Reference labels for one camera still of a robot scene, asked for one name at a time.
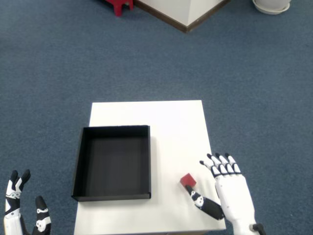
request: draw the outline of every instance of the red block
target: red block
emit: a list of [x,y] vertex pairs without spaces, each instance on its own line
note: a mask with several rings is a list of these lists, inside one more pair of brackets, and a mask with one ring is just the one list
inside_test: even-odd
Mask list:
[[134,7],[133,0],[106,0],[114,6],[114,13],[116,16],[122,15],[122,5],[125,3],[129,3],[129,8],[132,10]]
[[192,188],[196,185],[196,181],[192,176],[188,173],[184,177],[180,179],[180,183],[185,187],[186,185],[190,185]]

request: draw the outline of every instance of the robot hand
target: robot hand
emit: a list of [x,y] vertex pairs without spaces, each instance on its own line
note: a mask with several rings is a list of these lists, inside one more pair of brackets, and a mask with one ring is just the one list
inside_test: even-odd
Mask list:
[[202,197],[186,186],[195,205],[215,219],[226,218],[234,229],[234,235],[266,235],[263,225],[256,224],[254,206],[246,184],[246,178],[241,174],[235,160],[229,155],[224,158],[216,153],[216,157],[207,154],[208,160],[200,161],[215,178],[215,188],[221,205]]
[[[27,170],[22,177],[16,170],[12,172],[5,195],[4,233],[6,235],[29,235],[20,213],[20,196],[25,183],[30,178]],[[36,198],[37,222],[32,235],[50,235],[51,221],[48,208],[41,196]]]

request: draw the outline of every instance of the open black box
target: open black box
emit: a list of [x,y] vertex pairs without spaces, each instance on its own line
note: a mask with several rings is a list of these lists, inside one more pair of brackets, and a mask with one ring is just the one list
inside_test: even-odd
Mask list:
[[151,198],[150,126],[83,128],[72,197],[77,201]]

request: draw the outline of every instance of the white tabletop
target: white tabletop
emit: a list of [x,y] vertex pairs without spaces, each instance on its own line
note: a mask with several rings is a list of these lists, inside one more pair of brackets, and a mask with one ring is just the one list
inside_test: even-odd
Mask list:
[[78,202],[74,235],[117,235],[225,229],[193,204],[179,183],[190,173],[195,190],[220,202],[199,160],[211,152],[202,102],[93,103],[89,126],[149,125],[152,198]]

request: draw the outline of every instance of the robotic finger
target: robotic finger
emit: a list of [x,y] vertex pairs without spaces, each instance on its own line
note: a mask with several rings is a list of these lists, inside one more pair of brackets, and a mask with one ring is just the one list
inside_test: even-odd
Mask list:
[[49,235],[51,230],[51,219],[43,197],[38,196],[36,198],[36,208],[37,221],[32,235]]

